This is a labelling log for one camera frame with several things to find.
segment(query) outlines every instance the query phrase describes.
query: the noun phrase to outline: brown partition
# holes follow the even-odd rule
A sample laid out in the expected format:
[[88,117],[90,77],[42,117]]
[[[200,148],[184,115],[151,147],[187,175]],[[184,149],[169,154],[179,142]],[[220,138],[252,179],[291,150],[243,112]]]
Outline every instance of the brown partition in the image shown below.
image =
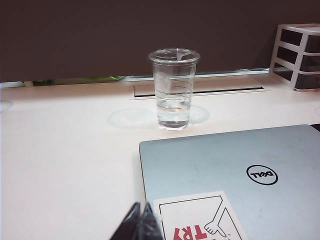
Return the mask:
[[197,72],[269,67],[278,24],[320,22],[319,0],[6,0],[0,80],[150,75],[148,53],[197,50]]

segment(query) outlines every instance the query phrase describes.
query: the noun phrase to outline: clear plastic cup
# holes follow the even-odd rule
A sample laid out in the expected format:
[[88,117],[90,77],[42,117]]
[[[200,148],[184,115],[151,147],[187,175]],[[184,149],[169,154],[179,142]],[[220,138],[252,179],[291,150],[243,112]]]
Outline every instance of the clear plastic cup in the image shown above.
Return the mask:
[[184,48],[160,49],[149,54],[159,125],[181,130],[190,119],[190,106],[199,53]]

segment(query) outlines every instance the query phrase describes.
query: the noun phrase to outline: white desk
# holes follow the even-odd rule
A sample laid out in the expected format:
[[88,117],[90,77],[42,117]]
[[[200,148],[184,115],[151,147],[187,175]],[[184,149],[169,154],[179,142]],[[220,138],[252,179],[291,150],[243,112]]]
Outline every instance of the white desk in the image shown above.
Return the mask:
[[142,141],[320,123],[320,92],[248,77],[267,91],[194,96],[182,131],[158,128],[134,82],[1,89],[1,239],[108,239],[144,202]]

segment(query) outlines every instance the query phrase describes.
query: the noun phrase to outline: white sticker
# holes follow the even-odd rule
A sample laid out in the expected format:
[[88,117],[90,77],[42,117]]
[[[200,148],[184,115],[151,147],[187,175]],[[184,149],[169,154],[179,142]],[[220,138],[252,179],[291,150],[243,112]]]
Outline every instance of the white sticker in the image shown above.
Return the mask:
[[165,240],[247,240],[223,191],[155,199]]

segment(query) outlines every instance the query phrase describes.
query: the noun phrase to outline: laptop lid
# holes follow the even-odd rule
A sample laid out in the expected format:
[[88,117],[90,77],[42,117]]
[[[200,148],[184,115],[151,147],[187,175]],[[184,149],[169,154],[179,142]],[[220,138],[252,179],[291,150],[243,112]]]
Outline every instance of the laptop lid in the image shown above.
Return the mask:
[[296,125],[144,141],[147,201],[224,191],[249,239],[320,238],[320,132]]

